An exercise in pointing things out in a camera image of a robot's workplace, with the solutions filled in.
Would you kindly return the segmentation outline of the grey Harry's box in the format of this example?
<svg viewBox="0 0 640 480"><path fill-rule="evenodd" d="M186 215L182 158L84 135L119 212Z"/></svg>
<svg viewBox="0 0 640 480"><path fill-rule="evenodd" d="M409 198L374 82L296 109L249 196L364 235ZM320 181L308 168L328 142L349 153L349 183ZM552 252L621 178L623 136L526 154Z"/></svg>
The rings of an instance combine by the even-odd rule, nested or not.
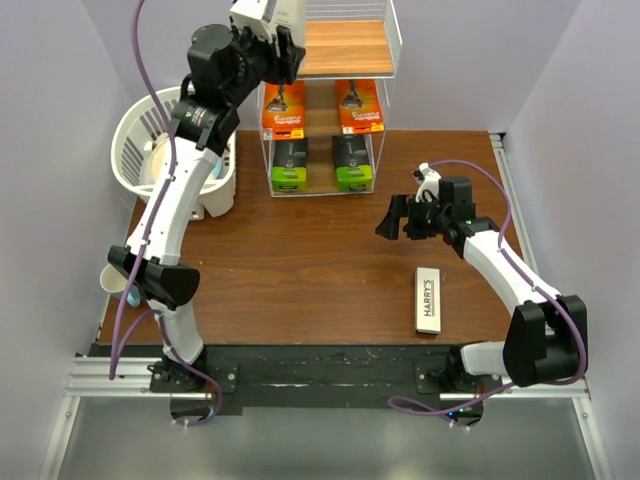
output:
<svg viewBox="0 0 640 480"><path fill-rule="evenodd" d="M272 15L275 28L286 27L290 30L293 44L306 47L306 1L277 0Z"/></svg>

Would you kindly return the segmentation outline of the orange Gillette razor pack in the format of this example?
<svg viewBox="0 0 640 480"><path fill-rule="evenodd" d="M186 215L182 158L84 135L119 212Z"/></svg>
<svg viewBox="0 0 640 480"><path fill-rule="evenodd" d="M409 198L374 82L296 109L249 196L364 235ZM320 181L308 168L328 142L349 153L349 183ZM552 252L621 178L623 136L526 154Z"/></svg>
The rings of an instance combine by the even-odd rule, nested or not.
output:
<svg viewBox="0 0 640 480"><path fill-rule="evenodd" d="M264 84L261 107L262 138L267 141L305 137L305 82Z"/></svg>
<svg viewBox="0 0 640 480"><path fill-rule="evenodd" d="M385 129L374 80L340 79L334 85L342 134L370 134Z"/></svg>

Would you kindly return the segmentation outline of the green black razor box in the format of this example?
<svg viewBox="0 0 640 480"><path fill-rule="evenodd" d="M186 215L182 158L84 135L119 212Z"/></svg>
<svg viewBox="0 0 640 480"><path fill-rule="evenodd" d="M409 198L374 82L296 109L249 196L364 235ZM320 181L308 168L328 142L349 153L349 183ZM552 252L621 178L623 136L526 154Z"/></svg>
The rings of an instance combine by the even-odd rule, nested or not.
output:
<svg viewBox="0 0 640 480"><path fill-rule="evenodd" d="M308 186L308 139L273 143L271 184L276 192L306 192Z"/></svg>
<svg viewBox="0 0 640 480"><path fill-rule="evenodd" d="M366 192L371 189L373 168L364 135L334 135L332 154L339 192Z"/></svg>

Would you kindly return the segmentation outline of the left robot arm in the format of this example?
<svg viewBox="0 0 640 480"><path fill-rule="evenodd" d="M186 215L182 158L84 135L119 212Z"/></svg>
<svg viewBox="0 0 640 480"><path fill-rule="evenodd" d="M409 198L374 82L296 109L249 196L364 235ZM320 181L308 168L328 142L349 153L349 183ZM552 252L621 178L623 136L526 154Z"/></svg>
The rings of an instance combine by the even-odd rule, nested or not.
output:
<svg viewBox="0 0 640 480"><path fill-rule="evenodd" d="M187 224L201 189L239 126L239 106L262 83L292 84L306 54L304 26L256 28L211 24L192 36L189 72L178 103L162 119L167 159L134 233L113 246L109 263L147 301L163 337L164 369L185 392L207 380L204 343L192 299L197 269L181 264Z"/></svg>

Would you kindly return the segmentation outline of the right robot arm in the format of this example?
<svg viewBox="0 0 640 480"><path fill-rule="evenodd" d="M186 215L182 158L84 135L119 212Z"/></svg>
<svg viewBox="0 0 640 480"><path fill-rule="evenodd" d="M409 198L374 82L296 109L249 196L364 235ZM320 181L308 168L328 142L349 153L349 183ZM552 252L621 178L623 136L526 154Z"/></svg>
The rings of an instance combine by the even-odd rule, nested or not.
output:
<svg viewBox="0 0 640 480"><path fill-rule="evenodd" d="M440 236L492 287L511 316L502 342L451 347L441 379L459 393L481 376L506 375L516 386L565 384L588 367L585 303L543 282L517 257L489 217L479 217L472 185L462 176L420 178L414 195L394 195L376 234L395 240Z"/></svg>

